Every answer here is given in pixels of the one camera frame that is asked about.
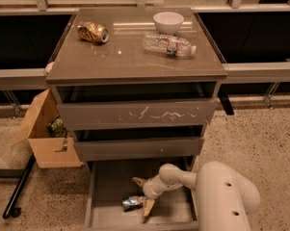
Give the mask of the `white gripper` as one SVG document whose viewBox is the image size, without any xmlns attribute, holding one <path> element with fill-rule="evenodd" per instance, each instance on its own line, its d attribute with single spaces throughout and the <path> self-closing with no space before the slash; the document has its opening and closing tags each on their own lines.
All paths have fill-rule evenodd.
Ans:
<svg viewBox="0 0 290 231">
<path fill-rule="evenodd" d="M 148 217 L 157 199 L 162 193 L 171 192 L 182 187 L 177 180 L 173 180 L 169 176 L 155 175 L 154 177 L 144 179 L 140 177 L 133 177 L 132 180 L 142 187 L 147 199 L 143 203 L 144 217 Z"/>
</svg>

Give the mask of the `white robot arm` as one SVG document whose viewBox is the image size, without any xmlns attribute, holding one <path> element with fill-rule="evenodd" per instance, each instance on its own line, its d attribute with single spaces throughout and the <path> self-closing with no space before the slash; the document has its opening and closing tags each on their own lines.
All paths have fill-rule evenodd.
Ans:
<svg viewBox="0 0 290 231">
<path fill-rule="evenodd" d="M 220 162 L 208 162 L 197 172 L 164 164 L 154 177 L 132 180 L 145 194 L 145 217 L 162 193 L 181 187 L 194 191 L 199 231 L 251 231 L 247 214 L 255 212 L 261 202 L 249 179 Z"/>
</svg>

